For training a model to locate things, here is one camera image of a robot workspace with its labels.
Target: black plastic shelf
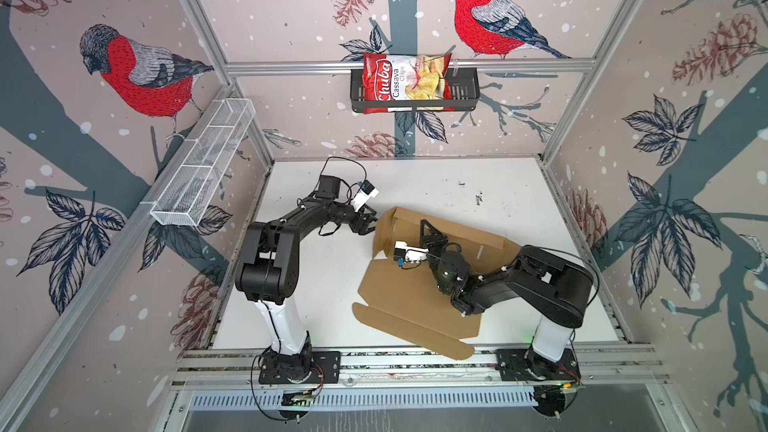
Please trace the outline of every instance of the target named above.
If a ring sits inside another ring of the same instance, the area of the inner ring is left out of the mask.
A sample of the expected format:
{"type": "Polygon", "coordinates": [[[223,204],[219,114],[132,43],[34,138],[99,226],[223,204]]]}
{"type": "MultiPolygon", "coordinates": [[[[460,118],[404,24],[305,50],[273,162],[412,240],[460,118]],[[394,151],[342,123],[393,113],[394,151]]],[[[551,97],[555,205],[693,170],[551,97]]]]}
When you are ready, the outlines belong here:
{"type": "Polygon", "coordinates": [[[455,112],[470,112],[477,107],[480,100],[480,85],[478,84],[478,71],[474,67],[463,67],[448,69],[446,72],[446,82],[451,91],[452,99],[436,100],[365,100],[365,92],[362,88],[362,70],[352,70],[352,81],[350,83],[350,99],[352,101],[352,110],[363,113],[365,109],[386,109],[391,107],[408,107],[410,112],[418,112],[419,107],[433,108],[451,108],[455,112]]]}

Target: chip bag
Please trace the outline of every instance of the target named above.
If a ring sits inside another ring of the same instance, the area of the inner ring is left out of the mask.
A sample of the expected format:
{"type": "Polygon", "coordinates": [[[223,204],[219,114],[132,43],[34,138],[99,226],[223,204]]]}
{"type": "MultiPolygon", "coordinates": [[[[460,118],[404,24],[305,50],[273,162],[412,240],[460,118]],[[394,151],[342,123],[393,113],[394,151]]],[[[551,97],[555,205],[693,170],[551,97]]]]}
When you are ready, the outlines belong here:
{"type": "MultiPolygon", "coordinates": [[[[363,57],[362,84],[366,100],[450,99],[446,56],[395,56],[367,53],[363,57]]],[[[366,109],[365,113],[410,111],[411,107],[366,109]]],[[[453,111],[448,107],[419,107],[417,110],[453,111]]]]}

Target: white tabletop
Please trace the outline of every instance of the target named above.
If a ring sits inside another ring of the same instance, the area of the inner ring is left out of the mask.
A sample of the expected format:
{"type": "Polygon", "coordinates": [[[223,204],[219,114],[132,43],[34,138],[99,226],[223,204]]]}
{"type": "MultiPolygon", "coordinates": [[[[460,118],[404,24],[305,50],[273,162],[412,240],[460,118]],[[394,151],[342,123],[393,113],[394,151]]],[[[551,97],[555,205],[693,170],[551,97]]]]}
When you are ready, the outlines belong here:
{"type": "MultiPolygon", "coordinates": [[[[457,158],[361,162],[379,189],[369,205],[379,213],[401,206],[504,235],[520,245],[539,245],[575,254],[576,247],[532,158],[457,158]]],[[[322,162],[278,162],[256,215],[259,222],[282,217],[297,198],[314,189],[322,162]]],[[[347,182],[362,180],[356,164],[331,159],[326,175],[347,182]]],[[[327,226],[329,232],[335,227],[327,226]]],[[[308,235],[300,246],[300,278],[293,294],[314,347],[409,345],[352,315],[352,303],[371,259],[373,234],[359,236],[348,226],[321,237],[308,235]]],[[[513,344],[533,337],[539,312],[521,298],[494,305],[483,313],[480,334],[469,344],[513,344]]],[[[596,298],[577,342],[615,341],[616,333],[596,298]]],[[[265,348],[266,324],[252,302],[232,288],[214,348],[265,348]]]]}

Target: white mesh basket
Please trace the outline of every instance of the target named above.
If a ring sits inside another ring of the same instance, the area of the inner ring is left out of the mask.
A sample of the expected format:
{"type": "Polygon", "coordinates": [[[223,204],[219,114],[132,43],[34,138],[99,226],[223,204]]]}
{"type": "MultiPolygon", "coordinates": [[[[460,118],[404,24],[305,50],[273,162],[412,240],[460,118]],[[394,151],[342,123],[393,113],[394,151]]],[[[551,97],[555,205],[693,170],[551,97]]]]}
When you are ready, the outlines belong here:
{"type": "Polygon", "coordinates": [[[150,214],[167,226],[197,226],[256,111],[248,99],[224,99],[150,214]]]}

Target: cardboard box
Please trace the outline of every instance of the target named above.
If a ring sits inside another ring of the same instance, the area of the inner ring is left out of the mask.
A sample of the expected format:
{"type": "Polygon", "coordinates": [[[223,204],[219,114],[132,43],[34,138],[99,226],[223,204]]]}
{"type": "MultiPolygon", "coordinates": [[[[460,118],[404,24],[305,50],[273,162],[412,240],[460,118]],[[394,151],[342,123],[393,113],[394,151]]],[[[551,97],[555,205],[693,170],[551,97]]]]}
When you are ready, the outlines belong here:
{"type": "Polygon", "coordinates": [[[475,348],[459,339],[477,337],[481,315],[462,317],[451,305],[449,296],[437,289],[429,264],[403,270],[392,259],[395,241],[418,246],[419,224],[425,218],[450,242],[462,246],[462,255],[472,273],[489,274],[509,264],[520,252],[520,245],[500,235],[462,226],[442,218],[407,208],[394,207],[384,212],[376,224],[373,255],[384,251],[386,259],[372,259],[358,292],[368,305],[354,303],[358,321],[456,360],[475,353],[475,348]]]}

